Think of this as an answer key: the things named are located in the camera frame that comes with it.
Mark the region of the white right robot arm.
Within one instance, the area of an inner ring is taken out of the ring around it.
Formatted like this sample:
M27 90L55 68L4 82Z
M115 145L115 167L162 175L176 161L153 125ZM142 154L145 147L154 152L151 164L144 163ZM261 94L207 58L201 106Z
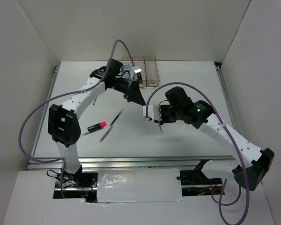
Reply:
M159 107L161 123L183 121L214 139L227 150L233 159L203 159L195 167L195 179L200 184L210 179L233 179L238 185L254 191L269 171L274 152L251 143L229 126L216 112L210 102L193 102L181 87L174 87L165 93L169 102Z

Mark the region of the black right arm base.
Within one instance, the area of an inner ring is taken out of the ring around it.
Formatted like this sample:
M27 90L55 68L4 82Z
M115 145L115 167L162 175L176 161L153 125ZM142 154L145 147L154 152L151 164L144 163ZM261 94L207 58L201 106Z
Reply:
M222 180L208 179L204 174L195 170L180 171L177 180L181 183L182 196L219 195L222 190Z

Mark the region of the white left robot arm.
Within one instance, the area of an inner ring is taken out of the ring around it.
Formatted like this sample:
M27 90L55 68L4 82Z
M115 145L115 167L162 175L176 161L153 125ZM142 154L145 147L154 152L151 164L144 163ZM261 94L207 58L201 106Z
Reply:
M88 106L107 89L123 93L124 98L144 106L140 92L141 73L132 67L129 77L123 77L123 64L111 59L108 66L94 70L81 90L61 105L49 108L48 133L55 141L60 157L64 159L61 172L68 184L78 187L83 182L82 165L79 162L77 141L81 136L79 118Z

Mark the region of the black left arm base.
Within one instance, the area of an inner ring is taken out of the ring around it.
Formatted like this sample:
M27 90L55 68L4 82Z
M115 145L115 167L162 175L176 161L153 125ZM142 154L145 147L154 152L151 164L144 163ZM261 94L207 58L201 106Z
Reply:
M55 179L54 199L83 199L87 203L97 202L97 172L84 172L79 181L72 181L65 175L60 181L61 173L54 170L48 170L46 175Z

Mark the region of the yellow capped black highlighter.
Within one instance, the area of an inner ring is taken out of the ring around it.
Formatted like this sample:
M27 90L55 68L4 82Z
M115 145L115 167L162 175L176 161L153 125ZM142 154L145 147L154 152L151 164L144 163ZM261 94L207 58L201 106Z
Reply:
M142 86L144 85L143 79L141 76L138 76L138 82L139 82L139 85L142 85Z

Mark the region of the pink capped black highlighter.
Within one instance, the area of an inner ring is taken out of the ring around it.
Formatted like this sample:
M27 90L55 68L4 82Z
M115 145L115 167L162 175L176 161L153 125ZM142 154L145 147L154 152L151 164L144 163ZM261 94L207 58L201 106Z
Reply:
M103 122L100 122L100 123L97 123L95 125L92 125L92 126L88 127L87 130L88 130L89 133L93 133L97 130L100 130L100 129L106 127L106 126L107 126L106 122L103 121Z

